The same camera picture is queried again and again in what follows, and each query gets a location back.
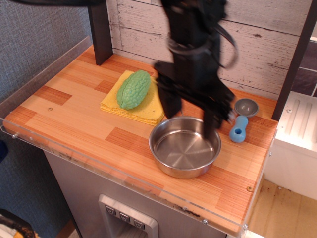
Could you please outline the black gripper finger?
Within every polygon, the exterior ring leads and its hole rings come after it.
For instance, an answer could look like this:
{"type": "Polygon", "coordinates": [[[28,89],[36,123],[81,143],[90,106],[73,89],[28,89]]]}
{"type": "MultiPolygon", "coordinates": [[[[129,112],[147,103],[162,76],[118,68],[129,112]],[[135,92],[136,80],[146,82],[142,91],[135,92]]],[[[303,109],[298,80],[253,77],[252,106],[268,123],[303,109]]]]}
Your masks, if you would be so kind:
{"type": "Polygon", "coordinates": [[[227,111],[223,107],[203,108],[203,136],[208,139],[212,132],[219,129],[224,120],[227,120],[227,111]]]}
{"type": "Polygon", "coordinates": [[[165,116],[170,119],[182,109],[181,97],[177,89],[169,78],[159,76],[157,79],[158,96],[165,113],[165,116]]]}

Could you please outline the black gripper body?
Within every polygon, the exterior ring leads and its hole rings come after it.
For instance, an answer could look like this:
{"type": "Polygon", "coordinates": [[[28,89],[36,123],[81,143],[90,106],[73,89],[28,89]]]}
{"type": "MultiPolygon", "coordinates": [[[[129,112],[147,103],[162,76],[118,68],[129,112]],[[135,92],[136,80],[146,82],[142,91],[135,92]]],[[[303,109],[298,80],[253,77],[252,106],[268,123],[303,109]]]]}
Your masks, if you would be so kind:
{"type": "Polygon", "coordinates": [[[234,113],[231,102],[234,94],[219,79],[220,44],[206,43],[198,48],[169,45],[174,61],[155,63],[158,76],[173,81],[181,100],[200,107],[223,107],[227,120],[232,121],[234,113]]]}

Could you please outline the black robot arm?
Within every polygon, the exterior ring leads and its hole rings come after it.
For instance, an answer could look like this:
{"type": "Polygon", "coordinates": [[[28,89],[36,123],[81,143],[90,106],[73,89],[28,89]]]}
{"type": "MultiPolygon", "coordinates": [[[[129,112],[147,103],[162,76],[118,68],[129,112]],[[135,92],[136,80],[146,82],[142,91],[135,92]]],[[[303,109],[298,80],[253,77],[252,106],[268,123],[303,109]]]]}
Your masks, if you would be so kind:
{"type": "Polygon", "coordinates": [[[181,111],[182,100],[200,107],[203,135],[208,139],[224,120],[230,121],[235,98],[218,76],[221,37],[234,50],[227,67],[237,60],[236,43],[219,24],[226,17],[226,1],[163,0],[161,4],[169,22],[173,62],[155,63],[159,99],[168,119],[181,111]]]}

